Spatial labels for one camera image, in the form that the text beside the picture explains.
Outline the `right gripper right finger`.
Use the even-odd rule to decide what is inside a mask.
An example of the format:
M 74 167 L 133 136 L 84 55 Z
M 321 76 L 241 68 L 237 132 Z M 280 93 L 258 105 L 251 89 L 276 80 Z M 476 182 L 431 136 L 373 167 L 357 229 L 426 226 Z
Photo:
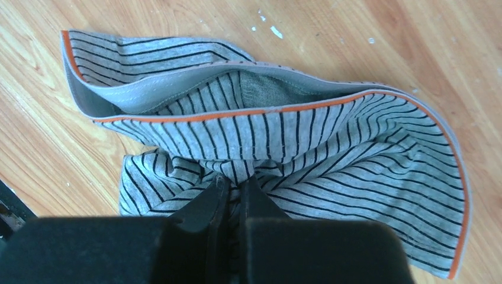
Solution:
M 241 283 L 413 283 L 400 239 L 375 221 L 295 220 L 254 177 L 240 187 Z

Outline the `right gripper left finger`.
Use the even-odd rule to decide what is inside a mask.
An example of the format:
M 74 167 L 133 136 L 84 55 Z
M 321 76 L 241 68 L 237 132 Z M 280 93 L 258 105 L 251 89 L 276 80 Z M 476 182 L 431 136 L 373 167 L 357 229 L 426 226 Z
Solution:
M 152 283 L 228 283 L 230 181 L 216 176 L 165 221 Z

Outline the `grey striped underwear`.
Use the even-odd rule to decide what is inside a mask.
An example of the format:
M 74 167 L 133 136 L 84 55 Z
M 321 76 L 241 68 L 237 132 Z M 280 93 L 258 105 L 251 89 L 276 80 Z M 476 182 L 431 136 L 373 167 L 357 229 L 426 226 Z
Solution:
M 458 141 L 415 96 L 257 62 L 226 41 L 61 33 L 78 108 L 150 150 L 123 159 L 119 212 L 169 216 L 216 176 L 250 178 L 293 218 L 389 225 L 412 265 L 458 274 L 471 193 Z

